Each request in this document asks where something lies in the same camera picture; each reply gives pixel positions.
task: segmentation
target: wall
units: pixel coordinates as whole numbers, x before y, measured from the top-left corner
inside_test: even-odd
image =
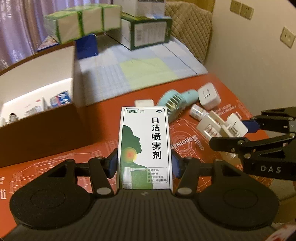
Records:
[[[279,40],[284,26],[296,33],[296,9],[288,0],[241,1],[254,8],[251,21],[216,0],[206,68],[254,115],[296,106],[296,41],[290,49]]]

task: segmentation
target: red cutting mat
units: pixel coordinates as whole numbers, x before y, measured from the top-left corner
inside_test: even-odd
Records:
[[[208,82],[213,83],[221,97],[221,104],[215,110],[222,119],[226,120],[231,113],[236,113],[242,119],[251,117],[250,112],[237,97],[216,76],[211,74],[154,86],[88,106],[87,116],[95,144],[58,155],[0,168],[0,237],[5,236],[16,225],[9,210],[9,200],[17,189],[63,160],[74,159],[77,163],[87,162],[92,157],[108,156],[118,146],[122,106],[133,106],[134,101],[137,99],[153,99],[154,103],[157,104],[159,98],[170,89],[184,92],[189,89],[198,89]],[[174,144],[176,146],[176,143],[179,143],[175,150],[181,156],[199,157],[203,162],[213,162],[214,159],[221,158],[218,152],[210,149],[204,136],[195,129],[198,121],[191,118],[188,113],[189,108],[182,113],[178,120],[170,124],[172,147],[175,148]],[[250,140],[268,138],[264,131],[247,134],[247,137]],[[255,178],[266,186],[270,185],[271,180],[269,178]],[[116,176],[110,180],[110,183],[115,190]],[[178,183],[179,180],[174,179],[174,189],[176,189]],[[202,191],[210,183],[210,177],[201,177],[198,191]],[[78,184],[87,191],[91,191],[89,178],[80,177]]]

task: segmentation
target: white power adapter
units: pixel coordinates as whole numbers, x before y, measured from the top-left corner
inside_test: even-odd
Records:
[[[200,104],[206,110],[211,110],[221,103],[220,96],[211,82],[200,87],[197,92]]]

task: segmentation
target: light blue fan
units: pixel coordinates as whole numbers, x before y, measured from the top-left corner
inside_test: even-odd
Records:
[[[160,98],[157,106],[167,107],[168,121],[171,123],[179,117],[187,106],[194,104],[197,100],[198,92],[196,90],[188,90],[181,94],[176,90],[169,90]]]

